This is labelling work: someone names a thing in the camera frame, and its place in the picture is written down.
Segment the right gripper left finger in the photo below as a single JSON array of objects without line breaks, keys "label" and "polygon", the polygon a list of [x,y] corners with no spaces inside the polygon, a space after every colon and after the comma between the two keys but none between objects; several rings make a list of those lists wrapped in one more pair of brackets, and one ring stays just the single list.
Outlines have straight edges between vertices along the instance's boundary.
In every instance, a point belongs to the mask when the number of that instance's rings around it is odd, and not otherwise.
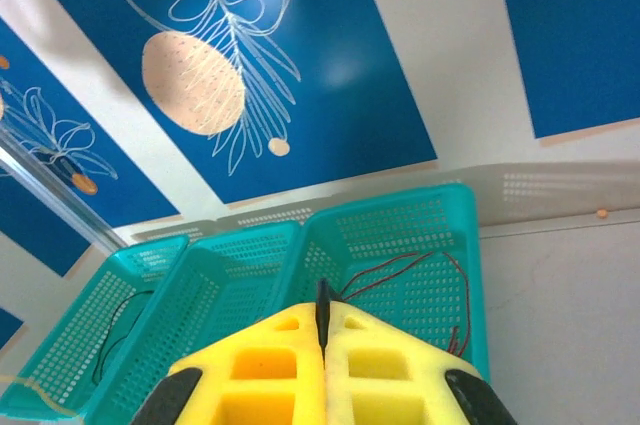
[{"label": "right gripper left finger", "polygon": [[133,424],[324,424],[316,305],[303,303],[183,357]]}]

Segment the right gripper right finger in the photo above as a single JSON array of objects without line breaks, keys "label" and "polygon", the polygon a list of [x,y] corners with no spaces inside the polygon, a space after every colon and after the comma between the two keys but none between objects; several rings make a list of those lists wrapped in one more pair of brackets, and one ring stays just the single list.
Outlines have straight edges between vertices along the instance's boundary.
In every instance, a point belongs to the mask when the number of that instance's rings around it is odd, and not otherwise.
[{"label": "right gripper right finger", "polygon": [[329,305],[329,424],[514,424],[469,362],[346,303]]}]

